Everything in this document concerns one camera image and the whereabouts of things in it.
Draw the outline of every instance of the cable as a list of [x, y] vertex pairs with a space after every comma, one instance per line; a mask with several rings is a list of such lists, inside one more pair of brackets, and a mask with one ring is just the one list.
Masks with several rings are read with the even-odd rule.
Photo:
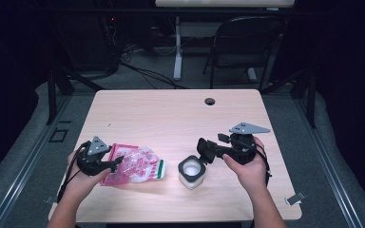
[[[268, 163], [268, 160], [267, 160], [267, 157], [266, 157], [266, 152], [265, 152], [265, 149], [262, 146], [260, 146], [259, 144], [256, 144], [255, 143], [255, 146], [258, 147], [258, 148], [260, 148], [262, 150], [262, 152], [263, 152], [263, 154], [262, 154], [261, 152], [258, 151], [258, 149], [256, 149], [257, 154], [260, 155], [260, 157], [263, 159], [263, 162], [266, 165], [265, 182], [266, 182], [266, 185], [268, 185], [269, 178], [272, 177], [272, 175], [271, 175], [271, 169], [269, 168], [269, 163]], [[253, 219], [253, 221], [251, 222], [251, 225], [249, 226], [249, 228], [254, 228], [255, 225], [256, 225], [256, 222]]]
[[129, 45], [124, 49], [124, 53], [121, 55], [123, 60], [127, 63], [130, 63], [132, 60], [131, 54], [135, 51], [143, 50], [142, 48], [139, 48], [137, 45]]
[[61, 201], [61, 198], [62, 196], [64, 195], [65, 193], [65, 190], [67, 190], [67, 184], [72, 181], [72, 179], [82, 170], [82, 169], [79, 169], [78, 172], [76, 172], [76, 174], [74, 174], [71, 178], [70, 177], [70, 174], [72, 173], [72, 168], [73, 168], [73, 165], [76, 161], [76, 159], [78, 158], [79, 156], [79, 153], [81, 152], [82, 148], [86, 148], [88, 147], [90, 144], [90, 142], [84, 142], [82, 143], [79, 148], [75, 151], [75, 154], [73, 155], [73, 158], [72, 160], [70, 161], [70, 164], [67, 166], [67, 174], [65, 176], [65, 179], [64, 179], [64, 183], [61, 185], [61, 188], [58, 192], [58, 197], [57, 197], [57, 202]]
[[146, 81], [148, 82], [147, 78], [146, 77], [149, 77], [149, 78], [152, 78], [152, 79], [155, 79], [155, 80], [158, 80], [158, 81], [161, 81], [165, 84], [168, 84], [168, 85], [171, 85], [171, 86], [174, 86], [174, 89], [177, 89], [177, 88], [183, 88], [183, 89], [188, 89], [187, 87], [185, 86], [182, 86], [182, 85], [177, 85], [175, 84], [171, 79], [169, 79], [168, 77], [160, 74], [160, 73], [157, 73], [157, 72], [154, 72], [154, 71], [151, 71], [151, 70], [148, 70], [148, 69], [142, 69], [142, 68], [137, 68], [137, 67], [134, 67], [134, 66], [131, 66], [127, 63], [124, 63], [124, 62], [121, 62], [120, 63], [121, 66], [124, 66], [124, 67], [127, 67], [127, 68], [130, 68], [136, 72], [138, 72], [139, 74], [141, 74], [145, 79]]
[[[159, 51], [159, 49], [166, 49], [166, 48], [173, 48], [171, 49], [169, 52], [167, 53], [161, 53]], [[177, 46], [174, 46], [174, 47], [154, 47], [153, 49], [156, 50], [156, 52], [162, 56], [166, 56], [166, 55], [169, 55], [169, 54], [172, 54], [175, 50], [176, 50]]]
[[[35, 6], [37, 7], [40, 7], [40, 4], [34, 0], [33, 1]], [[82, 67], [82, 65], [80, 65], [78, 63], [78, 61], [75, 59], [74, 55], [69, 51], [68, 47], [67, 47], [67, 42], [65, 42], [65, 40], [63, 39], [63, 36], [61, 34], [61, 32], [58, 30], [58, 28], [56, 26], [54, 26], [53, 24], [56, 23], [55, 19], [53, 17], [47, 17], [47, 16], [44, 16], [42, 17], [44, 19], [44, 21], [47, 22], [48, 24], [48, 28], [50, 29], [50, 31], [52, 31], [52, 34], [54, 35], [54, 37], [57, 39], [57, 41], [59, 42], [59, 44], [62, 46], [62, 48], [64, 49], [65, 53], [67, 54], [68, 56], [68, 59], [70, 60], [70, 62], [74, 65], [74, 66], [77, 66], [78, 68], [80, 68], [82, 71], [84, 72], [87, 72], [88, 70], [86, 70], [85, 68]], [[100, 26], [102, 27], [103, 29], [103, 22], [102, 22], [102, 18], [99, 17], [100, 19]], [[109, 58], [111, 59], [111, 62], [115, 62], [117, 63], [117, 56], [116, 56], [116, 45], [115, 44], [111, 44], [108, 40], [108, 34], [106, 35], [106, 40], [108, 42], [108, 45], [110, 45], [110, 49], [112, 50], [112, 53], [110, 53], [110, 56]], [[103, 69], [104, 73], [98, 73], [97, 75], [93, 75], [93, 76], [89, 76], [89, 77], [86, 77], [87, 79], [89, 80], [97, 80], [97, 79], [102, 79], [102, 78], [106, 78], [106, 77], [109, 77], [111, 76], [113, 73], [115, 73], [118, 69], [118, 66], [109, 66], [109, 68], [107, 69]]]

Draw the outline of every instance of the hand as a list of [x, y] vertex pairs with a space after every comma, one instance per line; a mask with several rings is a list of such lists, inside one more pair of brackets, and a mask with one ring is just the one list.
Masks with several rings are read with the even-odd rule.
[[[254, 142], [262, 148], [264, 147], [259, 138], [254, 137]], [[259, 154], [256, 154], [255, 158], [245, 165], [237, 163], [226, 154], [223, 155], [223, 159], [227, 166], [237, 174], [240, 184], [248, 194], [266, 189], [266, 166]]]
[[[70, 164], [70, 162], [72, 161], [74, 154], [75, 154], [75, 151], [73, 151], [67, 157], [68, 164]], [[80, 171], [80, 169], [79, 169], [77, 163], [74, 163], [70, 177], [73, 177], [73, 175], [75, 175], [76, 173], [77, 174], [67, 184], [67, 190], [65, 191], [63, 199], [67, 198], [68, 200], [71, 200], [73, 202], [81, 203], [87, 197], [87, 195], [91, 192], [93, 187], [98, 182], [102, 181], [111, 172], [111, 169], [108, 168], [93, 177], [89, 177], [86, 174], [79, 172], [79, 171]]]

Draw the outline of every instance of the desk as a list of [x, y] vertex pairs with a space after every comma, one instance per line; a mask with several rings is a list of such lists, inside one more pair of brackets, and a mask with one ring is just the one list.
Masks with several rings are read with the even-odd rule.
[[[216, 103], [207, 105], [206, 98]], [[265, 144], [273, 175], [268, 188], [283, 218], [299, 219], [299, 206], [287, 205], [284, 200], [295, 192], [259, 92], [190, 89], [102, 90], [96, 94], [75, 148], [91, 141], [94, 135], [108, 144], [147, 146], [164, 160], [165, 176], [162, 180], [116, 187], [95, 186], [81, 204], [77, 221], [251, 220], [251, 201], [223, 160], [215, 159], [207, 165], [203, 183], [194, 190], [180, 182], [178, 172], [179, 162], [189, 155], [199, 156], [199, 138], [224, 144], [217, 134], [230, 134], [228, 129], [240, 122], [271, 129], [270, 133], [257, 134]]]
[[[291, 8], [295, 0], [156, 0], [156, 7], [164, 8]], [[176, 18], [176, 62], [174, 80], [182, 77], [183, 55], [181, 50], [181, 21]]]

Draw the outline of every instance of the black wire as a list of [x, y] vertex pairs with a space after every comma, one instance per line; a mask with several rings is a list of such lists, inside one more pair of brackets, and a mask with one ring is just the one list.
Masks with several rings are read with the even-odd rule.
[[150, 81], [146, 78], [146, 75], [145, 74], [143, 74], [142, 72], [140, 72], [140, 71], [137, 71], [142, 77], [144, 77], [144, 79], [146, 80], [146, 82], [148, 83], [148, 84], [150, 84], [154, 89], [157, 89], [157, 87], [155, 87], [153, 84], [151, 84], [150, 83]]
[[[268, 185], [268, 181], [269, 181], [269, 178], [270, 177], [272, 177], [272, 175], [271, 175], [271, 169], [269, 168], [269, 163], [268, 163], [268, 158], [267, 158], [267, 156], [266, 156], [266, 152], [265, 152], [265, 149], [262, 147], [262, 146], [260, 146], [259, 144], [256, 144], [255, 143], [255, 146], [256, 147], [258, 147], [258, 148], [260, 148], [261, 150], [262, 150], [262, 152], [263, 152], [263, 154], [262, 153], [260, 153], [259, 151], [258, 151], [258, 149], [256, 149], [256, 152], [257, 152], [257, 154], [259, 154], [260, 155], [260, 157], [263, 159], [263, 162], [265, 163], [265, 165], [266, 165], [266, 177], [265, 177], [265, 183], [266, 183], [266, 185]], [[251, 225], [249, 226], [249, 228], [254, 228], [255, 227], [255, 225], [256, 225], [256, 222], [255, 222], [255, 220], [253, 219], [253, 221], [251, 222]]]
[[131, 65], [129, 65], [127, 63], [124, 63], [124, 62], [121, 62], [120, 65], [122, 65], [124, 67], [127, 67], [127, 68], [130, 68], [130, 69], [140, 73], [141, 75], [144, 75], [144, 76], [150, 77], [152, 79], [161, 81], [165, 84], [174, 86], [174, 89], [177, 89], [177, 88], [187, 89], [187, 87], [185, 87], [185, 86], [175, 84], [171, 79], [169, 79], [168, 77], [166, 77], [166, 76], [164, 76], [160, 73], [157, 73], [157, 72], [154, 72], [154, 71], [151, 71], [151, 70], [148, 70], [148, 69], [137, 68], [135, 66], [131, 66]]
[[64, 195], [65, 193], [65, 190], [67, 190], [67, 184], [72, 181], [72, 179], [82, 170], [82, 169], [79, 169], [79, 171], [74, 174], [71, 178], [70, 177], [70, 174], [72, 172], [72, 168], [73, 168], [73, 165], [76, 161], [76, 159], [78, 158], [79, 154], [80, 154], [80, 151], [82, 150], [82, 148], [85, 148], [89, 145], [90, 142], [85, 142], [85, 143], [82, 143], [79, 148], [75, 151], [75, 154], [73, 155], [73, 158], [72, 158], [72, 161], [70, 162], [70, 164], [67, 166], [67, 174], [65, 175], [65, 179], [64, 179], [64, 183], [61, 185], [61, 188], [59, 190], [59, 193], [58, 193], [58, 197], [57, 197], [57, 202], [59, 202], [62, 198], [62, 196]]

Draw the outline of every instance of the black chair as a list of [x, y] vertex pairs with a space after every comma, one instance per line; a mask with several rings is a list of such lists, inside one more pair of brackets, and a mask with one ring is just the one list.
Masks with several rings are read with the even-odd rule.
[[262, 88], [271, 47], [281, 34], [286, 23], [277, 17], [236, 17], [230, 19], [218, 28], [210, 48], [207, 66], [211, 66], [210, 88], [213, 88], [216, 68], [263, 67], [259, 83]]

